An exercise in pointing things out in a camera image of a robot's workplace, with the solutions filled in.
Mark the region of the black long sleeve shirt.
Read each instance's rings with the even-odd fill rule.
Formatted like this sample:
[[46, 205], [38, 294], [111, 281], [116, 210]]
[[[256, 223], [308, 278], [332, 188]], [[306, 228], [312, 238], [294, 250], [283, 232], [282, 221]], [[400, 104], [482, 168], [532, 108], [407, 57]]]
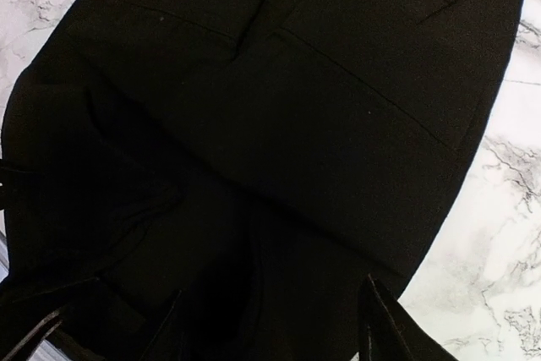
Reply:
[[3, 120], [1, 357], [348, 360], [486, 129], [523, 0], [76, 0]]

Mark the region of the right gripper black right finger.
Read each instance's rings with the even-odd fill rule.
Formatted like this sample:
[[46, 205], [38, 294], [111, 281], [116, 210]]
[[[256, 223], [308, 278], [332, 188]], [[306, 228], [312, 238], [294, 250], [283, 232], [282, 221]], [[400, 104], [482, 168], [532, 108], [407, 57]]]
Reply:
[[456, 361], [371, 275], [358, 290], [358, 356], [362, 361]]

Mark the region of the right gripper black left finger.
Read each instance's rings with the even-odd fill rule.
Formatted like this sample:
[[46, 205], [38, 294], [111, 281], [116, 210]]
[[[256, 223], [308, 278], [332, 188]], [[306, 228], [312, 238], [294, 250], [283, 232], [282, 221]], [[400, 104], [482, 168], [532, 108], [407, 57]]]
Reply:
[[181, 334], [178, 332], [178, 311], [182, 291], [174, 291], [158, 313], [145, 326], [141, 338], [139, 360], [176, 360]]

